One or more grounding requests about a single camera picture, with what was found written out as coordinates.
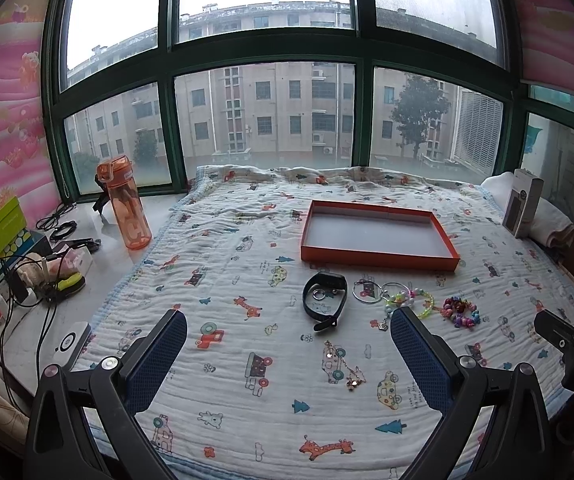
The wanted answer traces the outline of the red bead dangle earring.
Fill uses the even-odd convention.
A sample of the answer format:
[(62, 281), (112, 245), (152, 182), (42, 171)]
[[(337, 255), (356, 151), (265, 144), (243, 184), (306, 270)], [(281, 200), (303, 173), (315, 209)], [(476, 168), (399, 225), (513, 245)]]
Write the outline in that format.
[(344, 348), (325, 344), (321, 369), (327, 377), (327, 382), (332, 385), (339, 385), (343, 382), (350, 391), (353, 391), (362, 384), (363, 378), (358, 368), (352, 368), (345, 362), (346, 354)]

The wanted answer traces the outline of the black smart watch band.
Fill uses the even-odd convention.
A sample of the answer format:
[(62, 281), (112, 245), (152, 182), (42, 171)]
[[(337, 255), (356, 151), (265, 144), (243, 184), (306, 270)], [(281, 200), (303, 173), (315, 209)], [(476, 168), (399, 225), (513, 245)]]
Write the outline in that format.
[(348, 297), (348, 283), (344, 276), (319, 271), (304, 285), (302, 307), (314, 321), (316, 333), (326, 332), (338, 325)]

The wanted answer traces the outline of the white round device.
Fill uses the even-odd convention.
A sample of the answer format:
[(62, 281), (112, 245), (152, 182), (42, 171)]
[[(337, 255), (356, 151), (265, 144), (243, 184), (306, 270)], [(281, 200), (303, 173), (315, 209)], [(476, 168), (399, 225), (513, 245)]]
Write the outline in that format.
[(90, 333), (92, 331), (87, 322), (74, 323), (58, 342), (52, 364), (57, 364), (64, 370), (71, 370), (87, 344)]

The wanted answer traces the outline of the folded white towel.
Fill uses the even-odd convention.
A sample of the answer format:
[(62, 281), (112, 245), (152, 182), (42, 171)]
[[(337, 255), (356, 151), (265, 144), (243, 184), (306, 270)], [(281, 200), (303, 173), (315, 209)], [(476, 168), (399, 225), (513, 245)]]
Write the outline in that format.
[[(514, 174), (505, 171), (481, 183), (502, 212), (508, 208), (513, 180)], [(574, 239), (574, 224), (557, 206), (540, 198), (528, 236), (544, 247), (569, 247)]]

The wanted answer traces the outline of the yellow green black gadget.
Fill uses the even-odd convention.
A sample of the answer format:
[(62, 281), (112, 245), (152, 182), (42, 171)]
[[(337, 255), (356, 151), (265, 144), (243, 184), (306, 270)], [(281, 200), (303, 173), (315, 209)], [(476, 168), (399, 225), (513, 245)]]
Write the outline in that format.
[(50, 298), (54, 301), (61, 301), (66, 297), (77, 294), (84, 288), (85, 284), (85, 276), (76, 272), (70, 275), (69, 278), (60, 280), (52, 286), (50, 289)]

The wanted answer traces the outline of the white grey product box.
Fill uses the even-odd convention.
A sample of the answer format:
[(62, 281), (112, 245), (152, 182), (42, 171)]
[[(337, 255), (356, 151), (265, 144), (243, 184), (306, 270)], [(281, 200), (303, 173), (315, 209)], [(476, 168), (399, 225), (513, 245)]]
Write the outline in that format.
[(544, 180), (526, 169), (516, 169), (513, 174), (510, 197), (503, 218), (503, 226), (514, 237), (522, 238), (529, 234)]

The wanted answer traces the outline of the pink white small box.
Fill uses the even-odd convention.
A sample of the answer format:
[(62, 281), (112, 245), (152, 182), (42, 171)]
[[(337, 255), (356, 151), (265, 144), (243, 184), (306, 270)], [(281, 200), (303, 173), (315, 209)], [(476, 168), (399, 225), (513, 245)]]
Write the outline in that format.
[(53, 280), (64, 280), (75, 273), (85, 276), (92, 263), (92, 255), (86, 247), (66, 248), (48, 263), (49, 275)]

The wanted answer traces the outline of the silver hoop earring with pearl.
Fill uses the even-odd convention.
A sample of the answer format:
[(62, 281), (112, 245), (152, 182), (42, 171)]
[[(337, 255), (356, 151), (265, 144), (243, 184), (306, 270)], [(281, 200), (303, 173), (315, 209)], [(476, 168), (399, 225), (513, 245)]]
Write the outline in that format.
[(381, 286), (381, 298), (396, 308), (404, 306), (413, 298), (411, 289), (399, 282), (387, 282)]

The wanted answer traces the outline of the large silver hoop earring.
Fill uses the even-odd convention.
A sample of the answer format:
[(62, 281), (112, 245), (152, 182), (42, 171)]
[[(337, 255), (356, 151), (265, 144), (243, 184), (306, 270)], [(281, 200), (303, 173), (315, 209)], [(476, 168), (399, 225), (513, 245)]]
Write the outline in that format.
[(383, 298), (383, 289), (380, 284), (361, 278), (353, 283), (352, 296), (362, 304), (378, 304)]

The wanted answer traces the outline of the orange shallow box tray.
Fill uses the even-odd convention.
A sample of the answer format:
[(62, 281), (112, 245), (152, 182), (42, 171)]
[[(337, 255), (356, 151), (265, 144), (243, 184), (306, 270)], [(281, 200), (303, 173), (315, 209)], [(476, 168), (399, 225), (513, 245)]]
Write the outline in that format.
[(452, 273), (461, 261), (428, 210), (313, 200), (304, 221), (306, 262)]

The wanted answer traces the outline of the orange plastic water bottle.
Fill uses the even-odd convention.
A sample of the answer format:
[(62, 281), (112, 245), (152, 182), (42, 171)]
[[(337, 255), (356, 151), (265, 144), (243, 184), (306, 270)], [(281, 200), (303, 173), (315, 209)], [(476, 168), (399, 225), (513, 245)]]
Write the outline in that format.
[(151, 231), (133, 174), (133, 165), (126, 155), (101, 162), (96, 180), (113, 209), (124, 245), (130, 250), (145, 248)]

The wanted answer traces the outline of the cartoon print white quilt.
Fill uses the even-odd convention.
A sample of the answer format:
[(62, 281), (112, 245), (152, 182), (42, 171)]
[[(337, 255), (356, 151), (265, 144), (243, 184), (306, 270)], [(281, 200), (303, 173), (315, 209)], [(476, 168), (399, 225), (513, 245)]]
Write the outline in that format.
[[(336, 330), (317, 334), (301, 294), (315, 266), (300, 237), (313, 200), (432, 212), (461, 257), (452, 273), (349, 266), (349, 282), (399, 282), (457, 354), (537, 372), (550, 410), (566, 399), (560, 352), (534, 331), (550, 310), (574, 325), (574, 285), (534, 243), (502, 226), (478, 185), (370, 169), (203, 170), (144, 260), (110, 292), (76, 366), (122, 356), (168, 310), (184, 347), (137, 419), (183, 479), (394, 479), (432, 433), (428, 407), (381, 323), (387, 304), (349, 297)], [(362, 384), (332, 385), (325, 344), (344, 348)]]

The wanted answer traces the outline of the pink curtain left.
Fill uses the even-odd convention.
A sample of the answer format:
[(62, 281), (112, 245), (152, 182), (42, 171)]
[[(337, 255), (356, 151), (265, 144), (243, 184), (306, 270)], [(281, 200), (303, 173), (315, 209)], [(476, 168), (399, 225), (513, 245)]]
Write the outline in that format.
[(0, 208), (17, 198), (29, 226), (59, 204), (40, 95), (45, 14), (37, 0), (0, 9)]

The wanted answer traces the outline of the pink curtain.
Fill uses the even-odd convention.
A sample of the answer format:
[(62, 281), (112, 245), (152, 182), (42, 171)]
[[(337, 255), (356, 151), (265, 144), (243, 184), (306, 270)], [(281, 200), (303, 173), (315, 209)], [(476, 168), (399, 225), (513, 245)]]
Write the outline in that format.
[(59, 204), (40, 95), (45, 14), (37, 0), (0, 9), (0, 208), (17, 198), (29, 226)]
[(513, 0), (522, 38), (522, 79), (574, 94), (574, 5)]

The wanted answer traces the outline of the pink curtain right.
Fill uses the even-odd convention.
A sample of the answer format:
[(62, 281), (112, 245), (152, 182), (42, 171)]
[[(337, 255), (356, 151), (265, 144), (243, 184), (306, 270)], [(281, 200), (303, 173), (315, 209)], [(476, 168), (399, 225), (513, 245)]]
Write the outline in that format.
[(522, 79), (574, 94), (574, 5), (513, 0), (522, 38)]

